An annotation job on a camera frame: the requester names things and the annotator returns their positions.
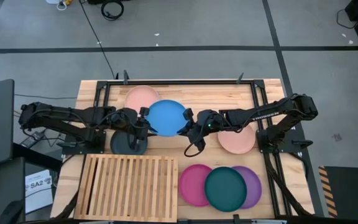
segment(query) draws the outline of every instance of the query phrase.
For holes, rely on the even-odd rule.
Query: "floor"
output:
[[[319,115],[303,122],[318,192],[316,212],[327,215],[317,167],[358,167],[358,37],[336,24],[350,0],[131,0],[114,22],[99,6],[74,1],[58,11],[44,0],[0,0],[0,80],[16,93],[76,96],[81,80],[135,78],[281,78],[287,94],[313,97]],[[351,26],[341,13],[339,21]],[[15,97],[15,109],[41,99]],[[74,100],[44,103],[74,106]],[[25,136],[15,124],[14,140]],[[47,131],[52,138],[57,134]],[[58,150],[46,142],[34,147]],[[28,215],[47,218],[48,211]]]

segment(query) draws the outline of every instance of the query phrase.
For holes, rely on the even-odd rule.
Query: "purple plate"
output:
[[[235,166],[233,169],[241,174],[247,185],[247,198],[241,208],[252,208],[262,196],[262,183],[260,183],[258,175],[250,168]]]

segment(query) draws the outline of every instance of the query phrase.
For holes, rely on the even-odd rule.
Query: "white paper sign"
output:
[[[26,176],[25,212],[29,213],[47,205],[51,205],[53,203],[51,187],[52,177],[49,174],[49,170]]]

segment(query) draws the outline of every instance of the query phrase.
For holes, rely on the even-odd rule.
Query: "magenta plate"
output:
[[[179,179],[179,191],[187,203],[196,207],[209,205],[204,183],[211,171],[211,168],[202,164],[189,166],[183,171]]]

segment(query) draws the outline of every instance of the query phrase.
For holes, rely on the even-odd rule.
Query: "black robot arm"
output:
[[[113,106],[91,107],[84,110],[64,108],[44,103],[31,103],[22,105],[19,124],[23,132],[32,128],[45,127],[64,133],[69,138],[67,142],[60,143],[64,147],[78,147],[85,145],[93,153],[100,153],[104,148],[106,139],[105,129],[123,131],[135,136],[134,142],[144,140],[150,129],[149,122],[144,118],[149,113],[148,108],[142,108],[140,117],[135,110],[123,108],[117,110]],[[67,122],[79,122],[85,128],[79,128]]]
[[[219,110],[219,112],[204,110],[197,114],[197,122],[193,120],[191,109],[187,109],[183,115],[188,122],[178,133],[182,136],[187,136],[191,142],[190,146],[194,144],[200,153],[205,148],[203,138],[211,133],[218,131],[239,133],[250,122],[280,114],[285,114],[286,116],[278,124],[269,126],[260,134],[264,144],[272,147],[277,146],[283,141],[285,133],[294,125],[300,121],[314,119],[318,112],[311,97],[297,94],[249,110]]]

